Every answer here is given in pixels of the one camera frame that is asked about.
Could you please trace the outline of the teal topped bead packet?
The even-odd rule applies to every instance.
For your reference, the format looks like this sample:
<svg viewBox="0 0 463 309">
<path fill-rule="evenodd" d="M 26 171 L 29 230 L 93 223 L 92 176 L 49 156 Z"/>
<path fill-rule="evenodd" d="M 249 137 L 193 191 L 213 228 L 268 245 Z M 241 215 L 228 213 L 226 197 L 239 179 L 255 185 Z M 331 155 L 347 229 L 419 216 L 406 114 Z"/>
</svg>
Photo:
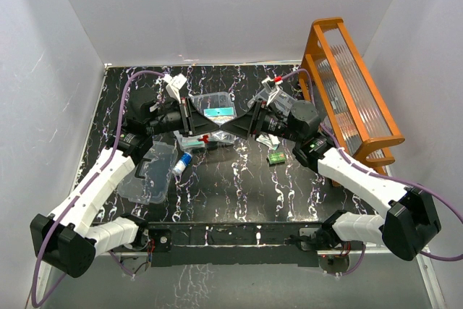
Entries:
<svg viewBox="0 0 463 309">
<path fill-rule="evenodd" d="M 221 107 L 204 109 L 203 114 L 211 121 L 218 125 L 222 125 L 235 118 L 234 107 Z M 217 130 L 208 134 L 209 140 L 218 143 L 232 144 L 235 141 L 235 136 L 223 130 Z"/>
</svg>

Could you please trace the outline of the clear first aid box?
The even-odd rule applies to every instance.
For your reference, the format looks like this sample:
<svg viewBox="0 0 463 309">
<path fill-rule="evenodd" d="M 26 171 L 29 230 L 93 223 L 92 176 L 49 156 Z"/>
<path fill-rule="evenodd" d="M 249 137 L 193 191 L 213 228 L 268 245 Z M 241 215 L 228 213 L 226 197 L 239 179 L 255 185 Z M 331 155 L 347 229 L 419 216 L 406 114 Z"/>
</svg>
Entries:
<svg viewBox="0 0 463 309">
<path fill-rule="evenodd" d="M 219 129 L 222 124 L 233 120 L 236 116 L 234 102 L 229 93 L 197 95 L 192 96 L 190 100 L 197 111 L 194 113 L 195 130 L 201 130 L 202 133 L 185 137 L 179 131 L 174 131 L 180 149 L 193 151 L 200 148 L 233 145 L 236 137 Z"/>
</svg>

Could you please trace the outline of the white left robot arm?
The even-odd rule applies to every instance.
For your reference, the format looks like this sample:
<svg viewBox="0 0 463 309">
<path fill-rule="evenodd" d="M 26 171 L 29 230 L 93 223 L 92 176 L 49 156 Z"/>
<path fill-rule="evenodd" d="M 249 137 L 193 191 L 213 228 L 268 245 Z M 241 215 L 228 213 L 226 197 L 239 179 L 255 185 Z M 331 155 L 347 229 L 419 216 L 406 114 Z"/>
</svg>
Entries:
<svg viewBox="0 0 463 309">
<path fill-rule="evenodd" d="M 150 234 L 142 219 L 123 216 L 95 227 L 94 218 L 118 184 L 147 160 L 154 136 L 173 131 L 197 136 L 218 129 L 189 97 L 167 98 L 161 103 L 145 88 L 132 91 L 123 102 L 115 134 L 93 168 L 52 212 L 38 214 L 31 221 L 37 262 L 77 278 L 102 253 L 122 245 L 145 248 Z"/>
</svg>

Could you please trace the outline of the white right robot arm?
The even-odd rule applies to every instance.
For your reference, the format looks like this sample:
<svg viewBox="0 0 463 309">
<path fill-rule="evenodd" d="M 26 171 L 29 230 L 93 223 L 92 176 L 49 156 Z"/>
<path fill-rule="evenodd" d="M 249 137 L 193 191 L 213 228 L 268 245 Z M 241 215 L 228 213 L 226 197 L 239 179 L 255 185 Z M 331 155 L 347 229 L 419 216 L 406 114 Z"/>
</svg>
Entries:
<svg viewBox="0 0 463 309">
<path fill-rule="evenodd" d="M 338 210 L 310 236 L 303 237 L 303 242 L 333 249 L 346 242 L 370 242 L 412 261 L 441 230 L 432 195 L 414 185 L 380 177 L 337 148 L 319 131 L 320 123 L 309 101 L 296 101 L 287 117 L 256 101 L 245 114 L 220 128 L 242 138 L 266 133 L 291 140 L 292 153 L 302 166 L 347 188 L 375 210 L 373 215 Z"/>
</svg>

